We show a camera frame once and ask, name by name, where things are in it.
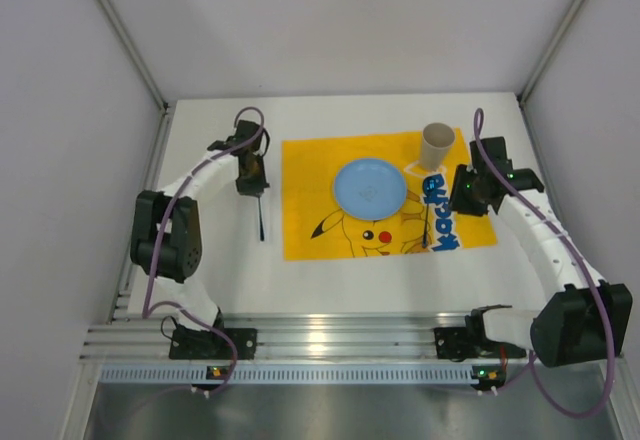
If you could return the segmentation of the blue metallic spoon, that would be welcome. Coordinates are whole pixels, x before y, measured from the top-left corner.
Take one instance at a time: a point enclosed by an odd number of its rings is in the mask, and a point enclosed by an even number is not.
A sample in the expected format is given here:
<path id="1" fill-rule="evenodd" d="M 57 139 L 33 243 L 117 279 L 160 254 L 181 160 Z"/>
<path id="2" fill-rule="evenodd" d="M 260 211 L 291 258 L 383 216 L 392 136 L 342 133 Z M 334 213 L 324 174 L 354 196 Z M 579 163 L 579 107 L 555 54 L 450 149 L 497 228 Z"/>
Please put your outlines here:
<path id="1" fill-rule="evenodd" d="M 422 234 L 422 248 L 426 249 L 429 246 L 429 204 L 431 197 L 435 190 L 438 188 L 438 182 L 435 175 L 427 176 L 423 180 L 423 203 L 425 205 L 425 218 Z"/>

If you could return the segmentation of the blue metallic fork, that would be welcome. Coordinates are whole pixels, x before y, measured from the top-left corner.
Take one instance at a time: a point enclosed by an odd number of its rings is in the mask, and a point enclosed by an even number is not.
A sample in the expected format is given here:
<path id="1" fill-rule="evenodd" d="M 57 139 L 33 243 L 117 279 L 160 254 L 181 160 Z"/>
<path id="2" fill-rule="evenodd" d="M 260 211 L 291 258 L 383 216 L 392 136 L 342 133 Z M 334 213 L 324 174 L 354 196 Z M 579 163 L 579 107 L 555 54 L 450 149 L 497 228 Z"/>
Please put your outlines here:
<path id="1" fill-rule="evenodd" d="M 263 208 L 262 208 L 262 199 L 261 197 L 257 198 L 258 205 L 258 221 L 259 221 L 259 240 L 264 242 L 266 239 L 265 235 L 265 226 L 264 226 L 264 217 L 263 217 Z"/>

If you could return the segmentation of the beige paper cup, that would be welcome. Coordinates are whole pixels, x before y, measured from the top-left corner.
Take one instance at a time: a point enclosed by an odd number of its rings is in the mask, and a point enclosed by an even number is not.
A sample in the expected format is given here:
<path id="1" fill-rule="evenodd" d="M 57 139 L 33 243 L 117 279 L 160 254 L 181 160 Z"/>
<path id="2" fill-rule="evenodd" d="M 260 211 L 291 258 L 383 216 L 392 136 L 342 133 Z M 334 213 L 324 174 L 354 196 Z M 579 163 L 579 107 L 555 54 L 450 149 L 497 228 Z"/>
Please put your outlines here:
<path id="1" fill-rule="evenodd" d="M 422 130 L 419 165 L 427 171 L 437 170 L 455 140 L 455 131 L 450 126 L 440 122 L 426 125 Z"/>

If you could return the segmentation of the light blue plate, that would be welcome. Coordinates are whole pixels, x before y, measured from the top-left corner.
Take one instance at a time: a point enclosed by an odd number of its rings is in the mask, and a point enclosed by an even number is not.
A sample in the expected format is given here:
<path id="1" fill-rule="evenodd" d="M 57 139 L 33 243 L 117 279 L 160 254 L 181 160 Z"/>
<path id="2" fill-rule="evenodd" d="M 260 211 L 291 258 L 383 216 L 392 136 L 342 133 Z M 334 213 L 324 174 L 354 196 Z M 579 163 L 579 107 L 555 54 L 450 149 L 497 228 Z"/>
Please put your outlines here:
<path id="1" fill-rule="evenodd" d="M 404 205 L 408 187 L 403 174 L 388 161 L 360 158 L 344 165 L 334 177 L 333 197 L 347 215 L 379 221 Z"/>

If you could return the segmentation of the yellow Pikachu cloth placemat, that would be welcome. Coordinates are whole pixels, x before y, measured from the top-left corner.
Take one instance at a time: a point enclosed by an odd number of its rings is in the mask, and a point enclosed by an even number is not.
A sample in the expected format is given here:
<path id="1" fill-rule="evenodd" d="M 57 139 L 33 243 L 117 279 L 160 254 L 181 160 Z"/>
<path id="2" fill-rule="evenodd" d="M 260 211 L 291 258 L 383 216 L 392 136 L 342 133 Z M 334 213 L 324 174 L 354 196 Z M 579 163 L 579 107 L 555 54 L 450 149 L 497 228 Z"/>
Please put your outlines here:
<path id="1" fill-rule="evenodd" d="M 438 188 L 429 204 L 429 246 L 422 248 L 425 218 L 423 180 L 418 163 L 419 132 L 291 140 L 282 144 L 282 213 L 284 257 L 288 261 L 333 260 L 444 252 L 488 247 L 497 235 L 488 217 L 453 213 L 449 197 L 455 168 L 469 162 L 461 134 L 443 165 L 434 171 Z M 337 205 L 332 185 L 347 163 L 379 158 L 398 168 L 408 193 L 402 208 L 381 221 L 363 221 Z"/>

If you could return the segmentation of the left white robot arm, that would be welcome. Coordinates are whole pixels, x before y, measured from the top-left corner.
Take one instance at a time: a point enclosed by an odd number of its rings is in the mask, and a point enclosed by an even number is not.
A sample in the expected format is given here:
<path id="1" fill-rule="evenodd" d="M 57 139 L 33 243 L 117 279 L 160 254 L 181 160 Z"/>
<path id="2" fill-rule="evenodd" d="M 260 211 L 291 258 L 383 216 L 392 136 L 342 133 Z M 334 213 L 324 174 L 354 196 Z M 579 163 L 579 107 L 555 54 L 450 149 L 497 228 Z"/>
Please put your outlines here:
<path id="1" fill-rule="evenodd" d="M 138 194 L 130 259 L 148 277 L 143 317 L 168 306 L 190 331 L 223 329 L 221 309 L 196 275 L 204 258 L 200 209 L 228 185 L 241 196 L 259 199 L 269 188 L 264 166 L 269 145 L 263 120 L 238 116 L 234 132 L 209 145 L 187 172 L 160 190 Z"/>

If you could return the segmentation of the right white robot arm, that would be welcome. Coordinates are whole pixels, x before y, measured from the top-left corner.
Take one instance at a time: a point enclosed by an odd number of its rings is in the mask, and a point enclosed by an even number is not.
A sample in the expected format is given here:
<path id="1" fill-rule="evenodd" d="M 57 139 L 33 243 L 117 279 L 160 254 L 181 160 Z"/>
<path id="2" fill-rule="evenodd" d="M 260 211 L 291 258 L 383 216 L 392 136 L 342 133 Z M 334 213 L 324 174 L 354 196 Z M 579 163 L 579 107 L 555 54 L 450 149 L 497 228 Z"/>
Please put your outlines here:
<path id="1" fill-rule="evenodd" d="M 545 303 L 529 310 L 497 305 L 466 322 L 490 342 L 531 350 L 546 367 L 620 355 L 633 297 L 610 284 L 582 255 L 552 210 L 536 173 L 516 169 L 502 137 L 469 144 L 471 163 L 457 167 L 449 207 L 458 214 L 494 212 L 517 238 L 542 286 Z"/>

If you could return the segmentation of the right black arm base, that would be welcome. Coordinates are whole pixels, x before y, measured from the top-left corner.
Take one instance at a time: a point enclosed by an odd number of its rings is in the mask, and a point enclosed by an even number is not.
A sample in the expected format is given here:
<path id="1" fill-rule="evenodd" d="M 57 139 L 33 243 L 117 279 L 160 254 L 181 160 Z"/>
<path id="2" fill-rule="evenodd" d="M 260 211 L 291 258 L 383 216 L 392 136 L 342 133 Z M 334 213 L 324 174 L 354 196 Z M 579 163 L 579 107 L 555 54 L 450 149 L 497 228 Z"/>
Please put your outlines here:
<path id="1" fill-rule="evenodd" d="M 439 360 L 462 362 L 469 359 L 524 359 L 526 351 L 508 343 L 482 339 L 466 327 L 433 329 L 436 356 Z"/>

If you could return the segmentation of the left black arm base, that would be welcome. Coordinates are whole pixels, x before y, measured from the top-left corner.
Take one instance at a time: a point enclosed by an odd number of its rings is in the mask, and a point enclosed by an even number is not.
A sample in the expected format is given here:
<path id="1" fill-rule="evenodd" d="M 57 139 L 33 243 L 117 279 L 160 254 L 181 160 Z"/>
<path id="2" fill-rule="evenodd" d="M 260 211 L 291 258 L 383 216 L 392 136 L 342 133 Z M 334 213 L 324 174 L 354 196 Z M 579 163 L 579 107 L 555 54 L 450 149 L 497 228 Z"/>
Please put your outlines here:
<path id="1" fill-rule="evenodd" d="M 214 324 L 235 345 L 238 360 L 253 360 L 258 344 L 254 328 L 227 328 L 223 320 Z M 232 348 L 219 335 L 207 330 L 191 330 L 173 317 L 161 322 L 161 334 L 170 340 L 169 358 L 172 360 L 231 360 Z"/>

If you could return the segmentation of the aluminium mounting rail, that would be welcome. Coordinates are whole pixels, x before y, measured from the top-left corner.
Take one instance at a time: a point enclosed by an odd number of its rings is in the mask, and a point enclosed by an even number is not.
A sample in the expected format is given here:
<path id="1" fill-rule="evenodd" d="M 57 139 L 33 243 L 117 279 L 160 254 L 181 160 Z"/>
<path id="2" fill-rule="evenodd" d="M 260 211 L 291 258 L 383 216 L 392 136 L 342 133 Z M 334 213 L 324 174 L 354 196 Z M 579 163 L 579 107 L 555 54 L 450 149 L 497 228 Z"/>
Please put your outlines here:
<path id="1" fill-rule="evenodd" d="M 170 341 L 160 333 L 159 316 L 118 318 L 88 329 L 84 361 L 160 361 Z M 388 315 L 228 315 L 225 325 L 257 331 L 257 360 L 431 360 L 434 329 L 462 327 L 462 313 Z"/>

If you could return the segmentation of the left aluminium frame post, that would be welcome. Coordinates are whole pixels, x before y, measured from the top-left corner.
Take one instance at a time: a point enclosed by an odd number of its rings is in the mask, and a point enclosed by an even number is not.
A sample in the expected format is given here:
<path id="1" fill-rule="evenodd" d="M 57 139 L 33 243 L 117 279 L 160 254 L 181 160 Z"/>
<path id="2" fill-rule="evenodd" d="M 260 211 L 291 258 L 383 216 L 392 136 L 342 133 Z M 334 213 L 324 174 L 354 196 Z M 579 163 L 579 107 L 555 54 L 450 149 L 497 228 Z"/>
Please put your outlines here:
<path id="1" fill-rule="evenodd" d="M 154 80 L 145 60 L 143 59 L 137 45 L 122 20 L 116 6 L 112 0 L 94 0 L 97 7 L 104 15 L 107 23 L 113 31 L 117 41 L 121 45 L 126 58 L 131 63 L 133 69 L 144 84 L 147 92 L 151 96 L 154 104 L 160 111 L 166 111 L 168 102 L 164 98 L 159 86 Z"/>

